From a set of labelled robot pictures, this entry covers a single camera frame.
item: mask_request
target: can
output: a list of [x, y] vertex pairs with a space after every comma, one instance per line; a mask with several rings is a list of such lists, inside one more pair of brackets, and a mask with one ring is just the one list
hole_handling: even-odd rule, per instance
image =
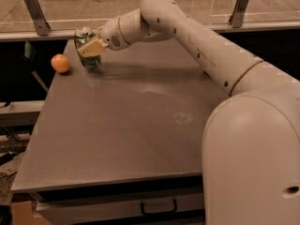
[[[81, 29], [76, 29], [75, 31], [75, 47], [79, 49], [83, 44], [88, 42], [91, 38], [93, 38], [96, 34], [89, 27], [83, 27]], [[82, 57], [78, 52], [82, 65], [85, 68], [96, 68], [101, 64], [101, 56], [89, 56]]]

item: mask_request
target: black handle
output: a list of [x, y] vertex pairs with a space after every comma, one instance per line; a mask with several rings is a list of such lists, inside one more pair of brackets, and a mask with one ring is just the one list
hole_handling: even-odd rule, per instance
[[147, 212], [144, 210], [144, 203], [142, 202], [142, 203], [141, 203], [141, 211], [142, 211], [142, 214], [143, 214], [144, 216], [168, 215], [168, 214], [175, 213], [175, 212], [177, 211], [177, 200], [176, 200], [176, 199], [173, 199], [173, 200], [172, 200], [172, 204], [173, 204], [173, 209], [170, 210], [170, 211], [157, 212], [157, 213], [147, 213]]

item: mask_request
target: white robotic arm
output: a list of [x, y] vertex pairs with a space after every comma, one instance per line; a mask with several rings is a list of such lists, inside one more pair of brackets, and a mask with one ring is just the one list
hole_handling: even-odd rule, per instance
[[229, 96], [202, 140], [206, 224], [300, 224], [300, 83], [187, 16], [142, 0], [83, 45], [83, 56], [176, 38]]

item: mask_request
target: table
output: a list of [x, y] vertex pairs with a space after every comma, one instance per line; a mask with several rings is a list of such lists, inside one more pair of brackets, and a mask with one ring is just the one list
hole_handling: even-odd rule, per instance
[[91, 70], [72, 40], [65, 56], [12, 191], [55, 224], [149, 217], [139, 206], [161, 198], [160, 216], [203, 209], [203, 129], [227, 95], [174, 39], [107, 51]]

